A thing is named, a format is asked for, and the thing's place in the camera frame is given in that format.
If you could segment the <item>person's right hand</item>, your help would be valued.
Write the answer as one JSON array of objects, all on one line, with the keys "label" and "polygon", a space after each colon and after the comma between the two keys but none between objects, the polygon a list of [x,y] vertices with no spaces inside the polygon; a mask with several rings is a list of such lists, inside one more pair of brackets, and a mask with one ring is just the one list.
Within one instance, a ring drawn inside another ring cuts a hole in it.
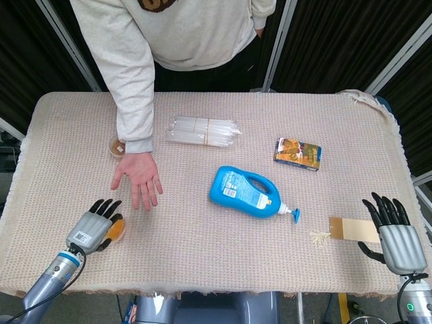
[{"label": "person's right hand", "polygon": [[130,181],[132,206],[138,210],[140,205],[145,211],[158,205],[157,193],[163,193],[157,165],[150,153],[126,153],[115,168],[111,189],[117,190],[122,177]]}]

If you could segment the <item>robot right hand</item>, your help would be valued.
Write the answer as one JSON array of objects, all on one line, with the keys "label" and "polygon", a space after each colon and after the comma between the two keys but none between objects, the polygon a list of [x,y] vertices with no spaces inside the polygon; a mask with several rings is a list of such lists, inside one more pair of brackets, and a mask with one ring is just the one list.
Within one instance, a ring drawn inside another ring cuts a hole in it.
[{"label": "robot right hand", "polygon": [[375,192],[371,196],[374,203],[367,199],[363,199],[362,203],[371,215],[382,252],[372,251],[364,242],[358,243],[360,250],[370,259],[385,264],[396,275],[423,273],[427,268],[425,253],[403,204]]}]

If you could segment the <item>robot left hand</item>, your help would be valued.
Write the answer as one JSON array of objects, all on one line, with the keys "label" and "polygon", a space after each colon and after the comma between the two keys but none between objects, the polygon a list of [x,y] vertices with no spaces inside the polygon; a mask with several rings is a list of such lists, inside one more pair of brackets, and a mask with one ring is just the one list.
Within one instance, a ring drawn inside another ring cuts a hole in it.
[{"label": "robot left hand", "polygon": [[97,200],[86,211],[66,238],[67,249],[76,249],[85,255],[104,251],[111,243],[105,236],[110,227],[123,217],[117,212],[120,200]]}]

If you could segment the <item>orange object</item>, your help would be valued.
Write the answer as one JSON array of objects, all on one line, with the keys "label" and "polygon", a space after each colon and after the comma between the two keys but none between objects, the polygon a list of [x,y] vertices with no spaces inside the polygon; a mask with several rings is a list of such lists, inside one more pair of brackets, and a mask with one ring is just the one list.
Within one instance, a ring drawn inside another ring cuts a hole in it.
[{"label": "orange object", "polygon": [[125,232],[126,222],[123,218],[118,219],[109,229],[106,234],[106,238],[112,242],[120,240]]}]

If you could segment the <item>person's left forearm grey sleeve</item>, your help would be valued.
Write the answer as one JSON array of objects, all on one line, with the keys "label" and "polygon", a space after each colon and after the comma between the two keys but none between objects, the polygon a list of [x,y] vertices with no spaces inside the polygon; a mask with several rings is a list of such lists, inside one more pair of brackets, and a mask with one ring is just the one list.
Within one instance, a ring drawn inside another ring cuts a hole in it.
[{"label": "person's left forearm grey sleeve", "polygon": [[276,2],[277,0],[250,0],[255,30],[262,30],[265,27],[267,18],[275,11]]}]

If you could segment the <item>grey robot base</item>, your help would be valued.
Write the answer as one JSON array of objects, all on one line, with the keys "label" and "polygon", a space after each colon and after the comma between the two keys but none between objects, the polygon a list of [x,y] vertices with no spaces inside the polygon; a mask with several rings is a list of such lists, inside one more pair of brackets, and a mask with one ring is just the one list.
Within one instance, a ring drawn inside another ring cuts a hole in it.
[{"label": "grey robot base", "polygon": [[137,297],[133,324],[280,324],[277,292]]}]

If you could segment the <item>small brown pudding cup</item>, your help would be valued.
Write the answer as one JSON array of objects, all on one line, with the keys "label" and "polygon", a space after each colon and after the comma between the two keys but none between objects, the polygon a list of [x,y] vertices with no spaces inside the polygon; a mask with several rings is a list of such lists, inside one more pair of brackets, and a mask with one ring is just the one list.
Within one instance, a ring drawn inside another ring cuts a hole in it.
[{"label": "small brown pudding cup", "polygon": [[113,137],[109,141],[109,152],[115,158],[122,158],[126,153],[126,144],[121,142],[117,137]]}]

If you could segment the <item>tan bookmark with tassel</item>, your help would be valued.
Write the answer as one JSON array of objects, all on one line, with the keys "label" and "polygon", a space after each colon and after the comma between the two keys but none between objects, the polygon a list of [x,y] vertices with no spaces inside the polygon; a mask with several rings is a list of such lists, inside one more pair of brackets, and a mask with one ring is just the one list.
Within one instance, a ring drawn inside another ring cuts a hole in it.
[{"label": "tan bookmark with tassel", "polygon": [[326,232],[311,232],[311,240],[316,246],[322,246],[326,239],[350,240],[357,242],[380,243],[379,235],[372,221],[329,218],[329,229]]}]

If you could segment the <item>person body grey sweatshirt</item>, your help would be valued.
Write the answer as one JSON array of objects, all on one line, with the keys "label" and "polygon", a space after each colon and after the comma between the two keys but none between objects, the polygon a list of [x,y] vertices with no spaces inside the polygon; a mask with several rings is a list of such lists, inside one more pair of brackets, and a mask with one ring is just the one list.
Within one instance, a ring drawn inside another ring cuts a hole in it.
[{"label": "person body grey sweatshirt", "polygon": [[70,0],[111,89],[123,68],[156,61],[174,71],[227,63],[257,35],[250,0]]}]

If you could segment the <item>pack of clear straws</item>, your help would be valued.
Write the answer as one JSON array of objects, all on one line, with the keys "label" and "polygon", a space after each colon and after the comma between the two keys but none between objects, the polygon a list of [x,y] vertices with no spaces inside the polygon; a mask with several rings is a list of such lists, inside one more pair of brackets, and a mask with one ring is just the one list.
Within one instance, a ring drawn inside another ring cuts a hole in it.
[{"label": "pack of clear straws", "polygon": [[179,115],[170,123],[166,138],[170,142],[224,148],[231,146],[241,134],[232,120]]}]

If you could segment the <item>black curtain panel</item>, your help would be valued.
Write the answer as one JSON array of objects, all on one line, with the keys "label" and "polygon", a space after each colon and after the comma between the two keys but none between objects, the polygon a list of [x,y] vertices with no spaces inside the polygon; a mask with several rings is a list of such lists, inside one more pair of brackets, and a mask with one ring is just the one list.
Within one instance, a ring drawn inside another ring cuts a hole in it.
[{"label": "black curtain panel", "polygon": [[0,118],[25,134],[49,92],[90,86],[34,0],[0,0]]},{"label": "black curtain panel", "polygon": [[298,0],[271,89],[364,90],[432,14],[432,0]]},{"label": "black curtain panel", "polygon": [[432,171],[432,46],[416,52],[379,96],[398,121],[411,173]]}]

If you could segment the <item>blue pump detergent bottle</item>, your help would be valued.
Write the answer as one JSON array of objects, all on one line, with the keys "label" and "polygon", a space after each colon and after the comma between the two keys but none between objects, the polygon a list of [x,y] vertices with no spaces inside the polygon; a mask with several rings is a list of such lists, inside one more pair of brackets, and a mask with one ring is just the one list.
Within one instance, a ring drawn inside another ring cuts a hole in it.
[{"label": "blue pump detergent bottle", "polygon": [[276,185],[257,173],[224,165],[217,170],[209,191],[210,200],[222,207],[241,211],[258,219],[276,214],[300,219],[300,209],[291,210],[284,203]]}]

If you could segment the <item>beige woven tablecloth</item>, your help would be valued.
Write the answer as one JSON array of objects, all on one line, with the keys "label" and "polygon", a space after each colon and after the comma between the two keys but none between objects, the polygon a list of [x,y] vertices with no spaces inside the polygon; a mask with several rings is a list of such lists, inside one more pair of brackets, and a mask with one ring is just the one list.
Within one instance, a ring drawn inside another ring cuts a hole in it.
[{"label": "beige woven tablecloth", "polygon": [[[108,145],[115,104],[106,92],[51,92],[32,116],[0,218],[0,292],[23,295],[94,201],[121,201],[124,237],[89,256],[74,291],[349,292],[394,294],[398,278],[355,242],[313,244],[330,217],[368,219],[371,193],[397,198],[413,223],[419,208],[399,127],[359,92],[340,94],[159,93],[155,159],[159,204],[134,210],[127,180],[111,190]],[[175,116],[232,120],[241,135],[219,148],[170,142]],[[309,171],[273,160],[278,138],[322,148]],[[216,171],[232,165],[269,178],[290,215],[256,219],[209,200]]]}]

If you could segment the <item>blue yellow cardboard box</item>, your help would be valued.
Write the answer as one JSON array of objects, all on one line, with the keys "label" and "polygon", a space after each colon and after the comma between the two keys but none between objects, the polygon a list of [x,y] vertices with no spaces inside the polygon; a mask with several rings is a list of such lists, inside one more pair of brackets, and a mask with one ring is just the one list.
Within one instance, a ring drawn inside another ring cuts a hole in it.
[{"label": "blue yellow cardboard box", "polygon": [[315,144],[291,138],[278,138],[273,160],[309,171],[318,171],[321,166],[322,148]]}]

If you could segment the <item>grey metal frame pole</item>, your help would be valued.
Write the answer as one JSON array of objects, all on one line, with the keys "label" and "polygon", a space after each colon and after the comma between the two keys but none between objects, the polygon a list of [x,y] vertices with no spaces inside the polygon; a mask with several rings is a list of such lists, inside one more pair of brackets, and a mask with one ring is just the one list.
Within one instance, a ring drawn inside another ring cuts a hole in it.
[{"label": "grey metal frame pole", "polygon": [[42,11],[44,17],[47,19],[54,33],[65,47],[67,53],[72,58],[72,61],[86,80],[87,84],[90,86],[91,90],[101,92],[103,89],[100,87],[94,74],[91,72],[89,65],[79,50],[76,42],[73,40],[71,34],[67,30],[63,20],[55,11],[51,0],[34,0],[34,2]]},{"label": "grey metal frame pole", "polygon": [[2,131],[6,131],[8,134],[13,136],[14,138],[17,138],[19,141],[23,141],[25,139],[25,135],[21,133],[18,129],[13,127],[10,123],[8,123],[6,120],[0,117],[0,129]]},{"label": "grey metal frame pole", "polygon": [[267,67],[267,71],[265,74],[263,86],[260,92],[270,92],[271,84],[274,79],[274,75],[276,72],[277,65],[279,63],[279,59],[281,57],[281,52],[283,51],[284,44],[286,41],[286,37],[288,35],[288,31],[290,29],[292,19],[294,16],[294,12],[297,6],[298,0],[286,0],[286,3],[283,7],[283,12],[281,15],[281,20],[279,22],[279,27],[277,29],[277,34],[275,37],[275,42],[273,45],[273,49],[271,52],[269,64]]},{"label": "grey metal frame pole", "polygon": [[417,195],[432,204],[432,171],[414,176],[412,183]]},{"label": "grey metal frame pole", "polygon": [[364,91],[370,95],[377,95],[431,36],[432,14],[417,28]]}]

